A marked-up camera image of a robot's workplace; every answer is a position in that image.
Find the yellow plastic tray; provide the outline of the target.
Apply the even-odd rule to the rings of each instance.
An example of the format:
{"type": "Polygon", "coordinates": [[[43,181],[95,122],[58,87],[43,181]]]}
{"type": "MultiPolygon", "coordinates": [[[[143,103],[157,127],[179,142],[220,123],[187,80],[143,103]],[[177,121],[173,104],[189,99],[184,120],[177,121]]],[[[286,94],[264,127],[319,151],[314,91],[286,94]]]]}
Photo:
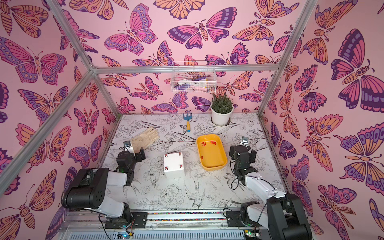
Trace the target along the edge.
{"type": "Polygon", "coordinates": [[[224,168],[228,163],[227,154],[223,143],[218,135],[203,135],[197,138],[197,147],[201,165],[206,171],[216,171],[224,168]],[[215,146],[209,145],[203,147],[201,142],[216,141],[215,146]]]}

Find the white block with screws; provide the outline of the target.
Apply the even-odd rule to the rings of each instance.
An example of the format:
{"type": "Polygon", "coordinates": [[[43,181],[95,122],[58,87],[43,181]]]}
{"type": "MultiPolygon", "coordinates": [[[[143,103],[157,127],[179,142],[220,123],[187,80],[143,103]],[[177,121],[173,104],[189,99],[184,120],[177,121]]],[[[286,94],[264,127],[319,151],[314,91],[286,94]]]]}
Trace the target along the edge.
{"type": "Polygon", "coordinates": [[[164,155],[164,173],[167,179],[177,179],[185,176],[183,153],[181,156],[179,156],[179,153],[182,152],[167,154],[167,158],[165,158],[164,155]]]}

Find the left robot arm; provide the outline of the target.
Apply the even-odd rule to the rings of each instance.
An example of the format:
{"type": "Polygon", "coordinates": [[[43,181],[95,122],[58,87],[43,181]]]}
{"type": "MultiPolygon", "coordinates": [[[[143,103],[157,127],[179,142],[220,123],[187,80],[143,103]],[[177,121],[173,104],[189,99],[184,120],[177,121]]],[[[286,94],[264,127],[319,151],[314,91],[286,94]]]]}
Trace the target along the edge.
{"type": "Polygon", "coordinates": [[[82,169],[63,191],[61,204],[68,210],[87,210],[107,218],[111,227],[126,229],[134,224],[128,203],[107,196],[108,187],[125,187],[134,180],[136,163],[146,159],[145,151],[122,151],[117,157],[117,170],[108,168],[82,169]]]}

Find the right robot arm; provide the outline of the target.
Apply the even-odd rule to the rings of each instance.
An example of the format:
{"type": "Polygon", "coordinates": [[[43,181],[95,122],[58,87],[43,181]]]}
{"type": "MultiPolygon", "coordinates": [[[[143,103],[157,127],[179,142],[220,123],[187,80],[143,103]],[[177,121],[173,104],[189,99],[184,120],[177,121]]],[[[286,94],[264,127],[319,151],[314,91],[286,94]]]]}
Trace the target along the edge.
{"type": "Polygon", "coordinates": [[[247,240],[311,240],[313,233],[301,200],[295,194],[278,190],[265,180],[252,164],[257,152],[250,146],[231,146],[229,156],[238,185],[253,191],[259,202],[243,203],[240,218],[252,228],[247,240]]]}

